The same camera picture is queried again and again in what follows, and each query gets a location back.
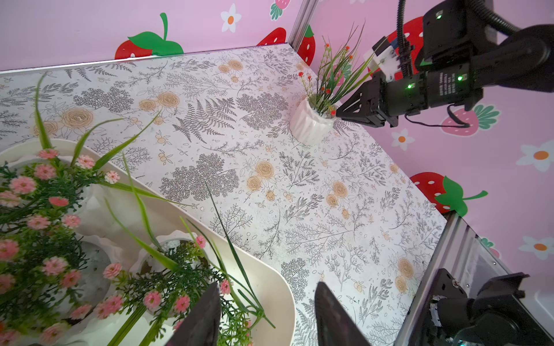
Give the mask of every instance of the table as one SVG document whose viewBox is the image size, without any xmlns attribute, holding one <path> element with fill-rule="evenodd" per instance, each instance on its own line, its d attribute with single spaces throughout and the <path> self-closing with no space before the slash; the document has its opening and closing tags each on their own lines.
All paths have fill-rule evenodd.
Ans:
<svg viewBox="0 0 554 346">
<path fill-rule="evenodd" d="M 221 234 L 208 183 L 232 241 L 288 281 L 294 344 L 317 344 L 313 296 L 325 281 L 367 339 L 387 346 L 445 220 L 360 125 L 336 121 L 314 147 L 294 139 L 300 71 L 315 76 L 283 44 L 5 75 L 0 149 L 36 137 L 44 73 L 39 109 L 53 137 L 75 141 L 122 118 L 90 136 L 99 153 L 159 112 L 125 149 L 132 174 Z"/>
</svg>

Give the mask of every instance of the black cable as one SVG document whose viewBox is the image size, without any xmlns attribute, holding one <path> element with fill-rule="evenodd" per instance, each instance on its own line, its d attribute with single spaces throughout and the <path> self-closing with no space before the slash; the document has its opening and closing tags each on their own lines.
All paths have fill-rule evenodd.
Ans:
<svg viewBox="0 0 554 346">
<path fill-rule="evenodd" d="M 412 49 L 404 36 L 404 6 L 406 0 L 398 0 L 398 14 L 396 17 L 396 36 L 398 42 L 398 57 L 402 78 L 410 78 L 412 74 Z"/>
<path fill-rule="evenodd" d="M 485 23 L 502 34 L 510 36 L 520 30 L 517 26 L 491 11 L 487 6 L 485 6 L 483 0 L 468 0 L 468 5 L 469 8 L 475 12 L 477 17 L 479 17 L 479 19 L 483 20 Z"/>
<path fill-rule="evenodd" d="M 410 120 L 408 118 L 408 115 L 407 114 L 404 114 L 404 117 L 406 118 L 407 121 L 411 122 L 411 123 L 414 123 L 414 124 L 418 124 L 418 125 L 423 125 L 423 126 L 428 126 L 428 127 L 456 127 L 456 128 L 468 128 L 470 127 L 471 125 L 469 125 L 468 123 L 466 122 L 463 122 L 462 120 L 460 120 L 457 116 L 455 116 L 454 113 L 452 113 L 452 111 L 450 110 L 450 107 L 452 107 L 454 105 L 449 105 L 447 107 L 447 113 L 448 113 L 448 116 L 454 120 L 455 123 L 458 123 L 460 125 L 429 125 L 429 124 L 426 124 L 424 122 L 419 122 L 419 121 L 413 121 L 413 120 Z"/>
</svg>

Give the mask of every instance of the white plant pot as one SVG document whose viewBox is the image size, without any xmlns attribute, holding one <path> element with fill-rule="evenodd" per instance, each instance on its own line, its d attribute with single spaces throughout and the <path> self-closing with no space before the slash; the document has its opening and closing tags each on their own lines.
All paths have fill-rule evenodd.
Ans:
<svg viewBox="0 0 554 346">
<path fill-rule="evenodd" d="M 67 140 L 52 139 L 52 144 L 59 150 L 60 155 L 71 156 L 73 155 L 76 143 Z M 38 153 L 40 149 L 41 147 L 38 141 L 26 141 L 0 153 L 0 162 L 14 162 L 30 153 Z M 94 160 L 100 158 L 97 153 L 87 147 L 84 147 L 81 153 L 90 156 Z M 104 165 L 103 170 L 116 171 L 121 177 L 120 182 L 129 184 L 127 175 L 119 167 L 107 163 Z M 136 179 L 133 179 L 133 184 L 140 189 L 157 194 Z M 91 185 L 91 193 L 97 202 L 89 202 L 86 206 L 86 210 L 79 215 L 82 221 L 82 227 L 79 228 L 79 232 L 84 235 L 106 237 L 118 244 L 118 246 L 124 250 L 124 258 L 121 263 L 123 267 L 129 268 L 138 257 L 140 246 L 114 221 L 104 205 L 104 198 L 110 202 L 114 213 L 120 221 L 142 241 L 148 243 L 150 240 L 144 230 L 135 196 L 128 192 L 111 189 L 101 185 Z M 184 220 L 190 220 L 190 223 L 200 228 L 202 232 L 206 234 L 206 237 L 215 244 L 225 262 L 225 267 L 229 274 L 240 279 L 244 283 L 240 269 L 234 260 L 233 253 L 225 238 L 221 237 L 172 203 L 152 198 L 142 198 L 142 200 L 146 205 L 150 224 L 154 226 L 153 232 L 156 236 L 169 235 L 176 229 L 182 229 L 183 224 L 179 219 L 180 216 L 183 217 Z M 254 293 L 265 309 L 266 316 L 276 326 L 276 329 L 274 329 L 265 321 L 258 323 L 252 330 L 254 344 L 264 346 L 290 345 L 293 340 L 296 324 L 296 310 L 290 287 L 277 270 L 269 267 L 238 247 L 235 248 L 235 250 L 248 275 Z M 128 317 L 129 315 L 118 314 L 112 315 L 104 320 L 94 318 L 94 320 L 87 325 L 85 330 L 69 339 L 64 338 L 63 343 L 68 344 L 70 342 L 83 341 L 88 342 L 89 345 L 107 345 Z M 138 345 L 149 328 L 150 326 L 147 320 L 144 317 L 141 318 L 120 345 Z M 166 328 L 164 336 L 151 345 L 165 345 L 172 335 L 172 328 Z"/>
<path fill-rule="evenodd" d="M 289 128 L 297 141 L 307 146 L 315 146 L 327 136 L 336 120 L 336 117 L 321 117 L 310 107 L 307 98 L 304 98 L 294 112 Z"/>
</svg>

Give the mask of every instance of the white flower decal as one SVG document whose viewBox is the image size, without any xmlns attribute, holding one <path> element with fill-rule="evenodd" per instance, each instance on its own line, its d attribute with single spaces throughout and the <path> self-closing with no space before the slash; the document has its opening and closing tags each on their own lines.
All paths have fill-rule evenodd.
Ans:
<svg viewBox="0 0 554 346">
<path fill-rule="evenodd" d="M 235 32 L 235 24 L 241 19 L 241 15 L 237 13 L 235 9 L 235 4 L 231 5 L 229 12 L 223 11 L 221 13 L 221 19 L 223 20 L 223 26 L 221 27 L 221 32 L 224 33 L 229 29 L 232 33 Z"/>
<path fill-rule="evenodd" d="M 405 128 L 400 133 L 393 132 L 392 141 L 393 147 L 400 147 L 400 149 L 406 151 L 408 149 L 408 144 L 415 142 L 416 140 L 412 137 L 408 137 L 408 130 Z"/>
<path fill-rule="evenodd" d="M 554 238 L 548 237 L 541 240 L 536 240 L 528 236 L 523 236 L 525 244 L 521 245 L 519 249 L 525 252 L 534 252 L 540 260 L 548 258 L 548 254 L 554 254 Z"/>
<path fill-rule="evenodd" d="M 539 172 L 546 172 L 550 168 L 550 163 L 554 162 L 554 140 L 548 141 L 540 147 L 522 145 L 523 156 L 517 160 L 518 166 L 534 164 Z"/>
</svg>

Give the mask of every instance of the white planter tray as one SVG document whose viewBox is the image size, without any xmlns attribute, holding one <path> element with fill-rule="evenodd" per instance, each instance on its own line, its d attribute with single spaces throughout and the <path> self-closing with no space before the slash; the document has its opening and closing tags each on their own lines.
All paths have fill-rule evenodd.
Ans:
<svg viewBox="0 0 554 346">
<path fill-rule="evenodd" d="M 73 155 L 75 142 L 52 139 L 52 145 L 59 150 L 61 156 Z M 35 154 L 40 150 L 41 147 L 38 141 L 27 141 L 0 153 L 0 162 L 14 162 L 23 156 Z M 100 158 L 98 154 L 87 147 L 83 148 L 81 154 L 88 155 L 93 159 Z M 108 163 L 103 167 L 103 170 L 116 171 L 121 177 L 120 182 L 129 184 L 129 179 L 126 173 L 119 167 Z M 134 178 L 133 183 L 138 188 L 156 193 Z M 131 193 L 110 189 L 100 185 L 91 186 L 91 198 L 86 205 L 86 210 L 79 213 L 79 216 L 83 222 L 83 227 L 80 227 L 78 232 L 83 235 L 98 235 L 100 237 L 106 237 L 116 243 L 124 250 L 125 260 L 122 264 L 125 269 L 129 269 L 130 266 L 137 260 L 140 247 L 115 223 L 105 207 L 104 198 L 110 201 L 110 205 L 113 208 L 114 213 L 124 225 L 126 225 L 144 242 L 147 244 L 150 243 L 150 240 L 143 228 L 141 215 L 135 197 Z M 188 218 L 207 235 L 210 241 L 217 246 L 229 273 L 237 279 L 242 278 L 226 239 L 222 238 L 217 233 L 203 225 L 200 221 L 196 220 L 194 217 L 190 216 L 172 203 L 146 197 L 142 198 L 142 200 L 146 204 L 148 217 L 151 225 L 154 226 L 154 233 L 156 236 L 169 235 L 176 229 L 183 229 L 179 216 L 182 216 L 184 219 Z M 260 321 L 252 331 L 254 344 L 263 346 L 290 345 L 293 340 L 296 324 L 296 310 L 293 294 L 288 284 L 281 274 L 275 269 L 238 247 L 236 247 L 236 251 L 244 266 L 244 269 L 246 270 L 248 278 L 250 279 L 254 293 L 258 296 L 258 299 L 265 309 L 266 316 L 276 326 L 276 329 L 274 329 L 265 320 Z M 70 342 L 82 341 L 84 342 L 83 344 L 88 343 L 90 346 L 107 345 L 126 318 L 127 315 L 116 315 L 105 320 L 96 319 L 91 321 L 87 328 L 80 334 L 74 335 L 71 338 L 64 338 L 60 340 L 60 343 L 67 344 Z M 149 326 L 146 319 L 142 317 L 129 332 L 121 345 L 138 345 L 148 329 Z M 152 345 L 165 345 L 165 343 L 171 338 L 172 334 L 172 329 L 166 328 L 165 336 L 162 339 L 156 340 L 152 343 Z"/>
</svg>

